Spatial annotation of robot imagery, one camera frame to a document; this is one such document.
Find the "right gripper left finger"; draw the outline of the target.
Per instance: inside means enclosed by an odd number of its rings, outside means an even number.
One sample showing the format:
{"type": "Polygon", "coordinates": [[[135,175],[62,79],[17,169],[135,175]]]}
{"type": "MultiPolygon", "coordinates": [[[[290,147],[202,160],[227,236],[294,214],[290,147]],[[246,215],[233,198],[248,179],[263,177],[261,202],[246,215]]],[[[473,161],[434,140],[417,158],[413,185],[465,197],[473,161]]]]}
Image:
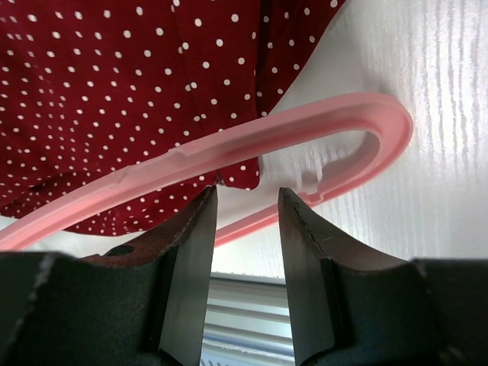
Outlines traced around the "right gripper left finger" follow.
{"type": "Polygon", "coordinates": [[[104,255],[1,254],[3,365],[197,365],[217,225],[205,188],[104,255]]]}

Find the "pink plastic hanger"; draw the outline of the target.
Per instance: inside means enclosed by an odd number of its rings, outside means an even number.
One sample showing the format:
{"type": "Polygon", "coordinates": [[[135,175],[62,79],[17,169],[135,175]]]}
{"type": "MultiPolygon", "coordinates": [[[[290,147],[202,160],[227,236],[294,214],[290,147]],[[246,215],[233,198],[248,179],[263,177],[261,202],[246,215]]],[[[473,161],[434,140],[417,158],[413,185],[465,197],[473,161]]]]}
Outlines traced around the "pink plastic hanger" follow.
{"type": "Polygon", "coordinates": [[[311,194],[312,206],[366,183],[408,146],[413,119],[394,97],[352,93],[282,111],[185,143],[137,165],[99,178],[28,214],[1,232],[1,248],[19,251],[80,221],[148,194],[256,156],[330,136],[363,130],[350,160],[329,170],[311,194]]]}

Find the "red polka dot cloth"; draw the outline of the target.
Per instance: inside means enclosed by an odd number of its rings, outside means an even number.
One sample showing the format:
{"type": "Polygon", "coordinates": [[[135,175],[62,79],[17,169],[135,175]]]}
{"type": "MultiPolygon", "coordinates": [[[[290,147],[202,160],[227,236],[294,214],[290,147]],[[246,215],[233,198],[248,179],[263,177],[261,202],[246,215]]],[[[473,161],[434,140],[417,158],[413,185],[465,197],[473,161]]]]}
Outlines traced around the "red polka dot cloth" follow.
{"type": "Polygon", "coordinates": [[[3,1],[1,214],[264,117],[341,1],[3,1]]]}

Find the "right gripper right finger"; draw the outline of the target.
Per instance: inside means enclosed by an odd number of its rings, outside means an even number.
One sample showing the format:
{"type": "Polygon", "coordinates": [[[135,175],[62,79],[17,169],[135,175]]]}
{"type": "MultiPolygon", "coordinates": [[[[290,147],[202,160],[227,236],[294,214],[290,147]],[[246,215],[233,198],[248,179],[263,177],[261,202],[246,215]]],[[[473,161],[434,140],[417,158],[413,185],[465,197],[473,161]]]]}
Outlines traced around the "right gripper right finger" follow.
{"type": "Polygon", "coordinates": [[[487,363],[486,260],[393,257],[289,188],[278,218],[296,364],[487,363]]]}

